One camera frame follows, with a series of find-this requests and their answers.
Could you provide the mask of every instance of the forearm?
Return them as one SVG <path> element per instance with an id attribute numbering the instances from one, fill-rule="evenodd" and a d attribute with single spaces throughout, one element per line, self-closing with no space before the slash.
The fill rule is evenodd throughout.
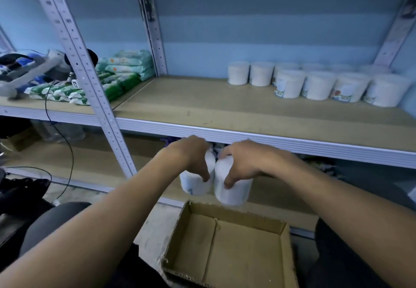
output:
<path id="1" fill-rule="evenodd" d="M 0 274 L 4 287 L 103 285 L 183 160 L 162 150 L 137 175 L 65 223 Z"/>
<path id="2" fill-rule="evenodd" d="M 416 287 L 416 215 L 306 164 L 279 175 L 385 281 Z"/>

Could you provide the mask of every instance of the cardboard box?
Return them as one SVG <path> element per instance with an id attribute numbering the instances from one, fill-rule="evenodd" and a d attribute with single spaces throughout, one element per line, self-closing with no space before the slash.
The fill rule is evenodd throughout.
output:
<path id="1" fill-rule="evenodd" d="M 161 266 L 168 278 L 190 286 L 299 287 L 285 222 L 192 201 L 179 215 Z"/>
<path id="2" fill-rule="evenodd" d="M 13 150 L 13 151 L 22 151 L 33 143 L 40 139 L 39 134 L 36 132 L 33 126 L 25 129 L 24 131 L 15 134 L 11 137 L 0 139 L 2 145 L 6 147 L 6 149 Z"/>

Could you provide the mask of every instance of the floor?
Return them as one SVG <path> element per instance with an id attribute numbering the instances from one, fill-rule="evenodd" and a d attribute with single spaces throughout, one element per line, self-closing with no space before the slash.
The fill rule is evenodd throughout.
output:
<path id="1" fill-rule="evenodd" d="M 44 198 L 52 202 L 62 193 L 64 188 L 65 186 L 63 185 L 51 183 Z M 60 196 L 59 201 L 61 204 L 69 201 L 87 201 L 94 203 L 100 200 L 105 194 L 100 191 L 69 186 L 65 193 Z M 161 270 L 160 260 L 164 254 L 179 213 L 180 208 L 178 207 L 156 204 L 134 240 L 134 243 L 140 247 L 139 256 L 162 276 L 164 275 Z M 292 243 L 298 252 L 299 275 L 304 276 L 318 256 L 315 242 L 311 239 L 292 236 Z M 170 285 L 172 287 L 181 287 L 173 283 L 170 283 Z"/>

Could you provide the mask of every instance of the container label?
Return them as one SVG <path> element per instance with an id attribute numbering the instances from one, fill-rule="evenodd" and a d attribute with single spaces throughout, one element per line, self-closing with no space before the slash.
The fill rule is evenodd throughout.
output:
<path id="1" fill-rule="evenodd" d="M 301 95 L 303 96 L 303 97 L 306 97 L 306 95 L 307 95 L 307 93 L 308 93 L 308 90 L 309 90 L 309 79 L 308 79 L 308 77 L 306 77 L 305 78 L 305 83 L 303 84 L 303 87 L 302 87 L 302 91 L 301 91 Z"/>
<path id="2" fill-rule="evenodd" d="M 367 91 L 364 93 L 362 100 L 367 103 L 372 103 L 376 98 L 376 86 L 374 83 L 370 83 Z"/>
<path id="3" fill-rule="evenodd" d="M 276 82 L 276 90 L 275 90 L 275 95 L 279 96 L 279 97 L 283 97 L 284 95 L 284 90 L 286 89 L 286 82 L 285 80 L 279 79 Z"/>
<path id="4" fill-rule="evenodd" d="M 351 96 L 355 93 L 357 86 L 350 83 L 341 85 L 339 90 L 333 89 L 331 92 L 331 98 L 341 102 L 349 102 Z"/>

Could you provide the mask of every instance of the hand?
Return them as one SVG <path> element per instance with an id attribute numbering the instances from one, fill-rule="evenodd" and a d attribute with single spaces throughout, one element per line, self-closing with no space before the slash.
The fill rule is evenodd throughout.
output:
<path id="1" fill-rule="evenodd" d="M 225 147 L 220 159 L 227 155 L 232 155 L 234 163 L 224 181 L 226 189 L 233 187 L 236 181 L 252 179 L 260 174 L 280 176 L 289 164 L 303 163 L 289 151 L 251 140 L 235 142 Z"/>
<path id="2" fill-rule="evenodd" d="M 209 180 L 205 162 L 205 153 L 209 146 L 205 139 L 192 135 L 171 143 L 167 149 L 175 149 L 180 157 L 185 157 L 185 170 L 200 175 L 204 182 Z"/>

